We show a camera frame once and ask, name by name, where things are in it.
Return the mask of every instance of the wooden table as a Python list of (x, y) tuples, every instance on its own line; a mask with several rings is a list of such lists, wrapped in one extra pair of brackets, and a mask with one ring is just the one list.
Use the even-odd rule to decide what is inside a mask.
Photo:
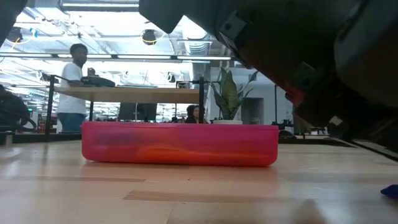
[(88, 162), (80, 141), (0, 148), (0, 223), (398, 221), (380, 190), (398, 163), (363, 149), (280, 145), (270, 168)]
[(64, 95), (95, 102), (116, 103), (199, 103), (198, 89), (55, 87)]

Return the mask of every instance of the blue jeans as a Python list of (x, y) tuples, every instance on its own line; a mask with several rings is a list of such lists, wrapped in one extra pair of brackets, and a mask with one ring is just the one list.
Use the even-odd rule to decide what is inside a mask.
[(62, 124), (63, 133), (81, 133), (81, 125), (86, 116), (79, 113), (59, 113), (58, 119)]

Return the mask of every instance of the white t-shirt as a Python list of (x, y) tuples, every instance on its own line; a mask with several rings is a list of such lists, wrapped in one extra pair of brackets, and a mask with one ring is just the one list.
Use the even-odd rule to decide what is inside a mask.
[[(81, 68), (75, 63), (68, 63), (62, 70), (62, 77), (67, 80), (79, 80), (83, 77)], [(69, 84), (61, 80), (61, 87), (68, 88)], [(86, 101), (75, 97), (60, 94), (58, 113), (80, 113), (86, 115)]]

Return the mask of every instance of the fluorescent light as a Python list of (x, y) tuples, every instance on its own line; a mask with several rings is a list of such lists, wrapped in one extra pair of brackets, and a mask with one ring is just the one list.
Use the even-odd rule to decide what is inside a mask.
[(162, 55), (118, 55), (120, 59), (171, 59), (170, 56)]
[(179, 60), (231, 60), (231, 57), (177, 56)]
[(0, 57), (52, 57), (50, 54), (1, 53)]
[(61, 58), (71, 58), (72, 55), (70, 55), (70, 54), (58, 54), (58, 57), (61, 57)]
[(92, 4), (79, 4), (79, 3), (64, 3), (63, 7), (138, 7), (138, 4), (118, 4), (118, 3), (92, 3)]
[(87, 55), (87, 58), (112, 58), (112, 55)]

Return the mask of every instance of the pink plastic container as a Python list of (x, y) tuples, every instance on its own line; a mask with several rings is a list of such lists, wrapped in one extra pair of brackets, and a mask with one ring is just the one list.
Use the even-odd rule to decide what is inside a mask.
[(277, 159), (277, 126), (85, 122), (82, 128), (82, 154), (91, 161), (266, 167)]

